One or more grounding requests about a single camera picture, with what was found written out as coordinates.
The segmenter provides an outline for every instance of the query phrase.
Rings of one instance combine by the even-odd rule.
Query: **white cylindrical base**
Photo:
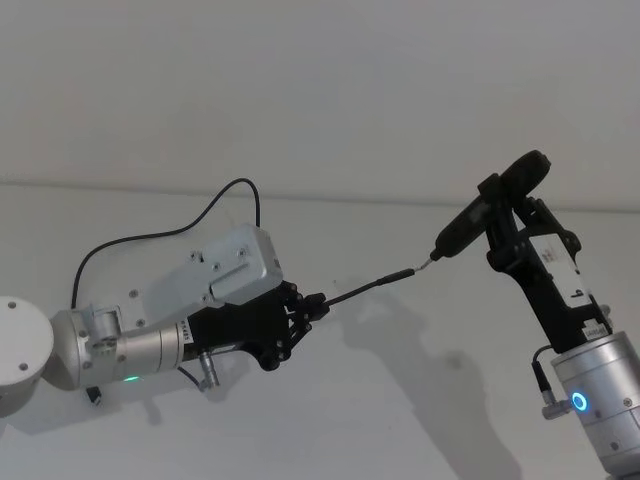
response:
[[[33,396],[53,350],[53,331],[38,308],[15,297],[0,297],[0,331],[0,417],[6,417]]]

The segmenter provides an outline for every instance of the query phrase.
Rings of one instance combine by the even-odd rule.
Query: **black end effector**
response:
[[[611,327],[591,295],[587,302],[578,302],[577,306],[567,304],[560,286],[531,242],[533,237],[557,236],[573,260],[572,265],[582,248],[575,234],[562,227],[542,200],[527,197],[546,177],[550,167],[547,157],[534,150],[502,175],[488,177],[478,186],[480,196],[438,236],[431,258],[436,261],[453,257],[486,232],[489,264],[518,282],[551,346],[557,353],[563,353],[592,338],[585,333],[585,322],[595,321],[597,325],[593,328],[598,332],[611,333]],[[518,230],[514,213],[524,229]],[[576,290],[576,297],[586,295],[588,292]]]
[[[240,350],[253,356],[266,371],[276,370],[291,350],[311,331],[329,307],[324,294],[304,297],[295,284],[280,286],[243,305],[205,308],[189,317],[193,344],[185,346],[185,360],[201,352]]]

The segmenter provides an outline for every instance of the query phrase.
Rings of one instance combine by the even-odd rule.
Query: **white label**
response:
[[[598,338],[606,337],[609,335],[607,327],[602,323],[598,323],[596,320],[587,320],[584,322],[584,328],[582,329],[584,336],[587,340],[597,340]]]
[[[569,308],[591,305],[590,291],[560,237],[557,234],[541,235],[530,240],[547,272],[553,276],[564,303]]]
[[[188,320],[182,320],[180,323],[180,329],[182,330],[182,336],[184,337],[184,344],[189,345],[194,343],[193,335],[191,333],[191,325]]]

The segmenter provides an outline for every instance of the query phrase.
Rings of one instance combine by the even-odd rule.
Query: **cable connector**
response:
[[[555,420],[556,418],[560,418],[573,410],[573,407],[569,400],[560,400],[559,402],[556,400],[556,396],[553,394],[549,379],[544,373],[542,365],[538,361],[538,357],[540,356],[540,354],[550,349],[551,347],[547,346],[538,350],[533,356],[533,362],[531,362],[531,368],[533,368],[533,373],[536,376],[538,388],[540,389],[542,400],[544,400],[545,404],[545,406],[542,408],[542,416],[545,418],[545,420]]]

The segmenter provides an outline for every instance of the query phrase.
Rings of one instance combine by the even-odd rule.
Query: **glowing blue light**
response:
[[[579,412],[586,412],[587,408],[589,408],[587,397],[585,397],[581,393],[576,392],[571,395],[571,401],[573,402],[573,406],[576,407],[576,410],[578,410]]]

